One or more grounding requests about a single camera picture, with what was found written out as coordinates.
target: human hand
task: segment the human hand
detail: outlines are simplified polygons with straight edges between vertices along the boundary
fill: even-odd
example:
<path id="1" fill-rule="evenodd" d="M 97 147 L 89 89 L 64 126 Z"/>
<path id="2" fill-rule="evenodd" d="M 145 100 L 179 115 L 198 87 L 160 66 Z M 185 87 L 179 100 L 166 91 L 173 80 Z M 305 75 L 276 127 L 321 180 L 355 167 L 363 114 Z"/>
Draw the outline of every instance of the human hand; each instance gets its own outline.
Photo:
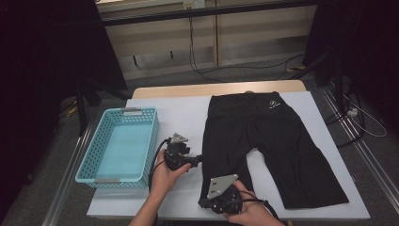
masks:
<path id="1" fill-rule="evenodd" d="M 240 191 L 241 198 L 253 199 L 255 193 L 253 191 L 248 191 L 247 188 L 240 181 L 235 181 L 233 183 L 237 189 Z M 224 217 L 230 223 L 238 223 L 245 226 L 277 226 L 283 225 L 281 222 L 276 220 L 267 209 L 259 202 L 244 202 L 243 209 L 240 214 L 231 215 L 223 214 Z"/>
<path id="2" fill-rule="evenodd" d="M 187 163 L 176 170 L 170 170 L 167 167 L 164 159 L 165 149 L 161 150 L 157 156 L 155 166 L 159 166 L 154 170 L 152 176 L 151 194 L 166 196 L 167 193 L 174 187 L 180 176 L 191 169 L 191 164 Z"/>

